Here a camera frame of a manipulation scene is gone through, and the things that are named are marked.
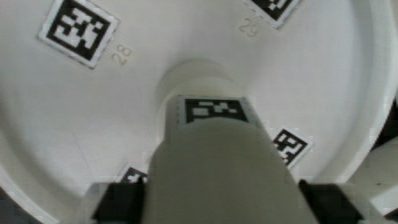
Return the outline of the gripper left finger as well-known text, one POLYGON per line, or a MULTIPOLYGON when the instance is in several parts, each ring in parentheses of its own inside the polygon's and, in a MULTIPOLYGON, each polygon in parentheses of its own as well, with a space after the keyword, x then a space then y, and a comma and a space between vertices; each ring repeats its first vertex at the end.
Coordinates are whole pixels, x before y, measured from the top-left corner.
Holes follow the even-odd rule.
POLYGON ((145 183, 94 183, 76 208, 72 224, 142 224, 145 183))

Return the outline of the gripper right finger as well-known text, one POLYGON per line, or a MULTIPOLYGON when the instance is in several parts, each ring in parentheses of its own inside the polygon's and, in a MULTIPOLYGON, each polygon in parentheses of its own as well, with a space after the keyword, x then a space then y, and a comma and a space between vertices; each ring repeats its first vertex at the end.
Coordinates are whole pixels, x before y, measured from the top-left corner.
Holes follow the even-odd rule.
POLYGON ((300 224, 380 224, 380 212, 353 184, 300 180, 298 190, 303 199, 296 212, 300 224))

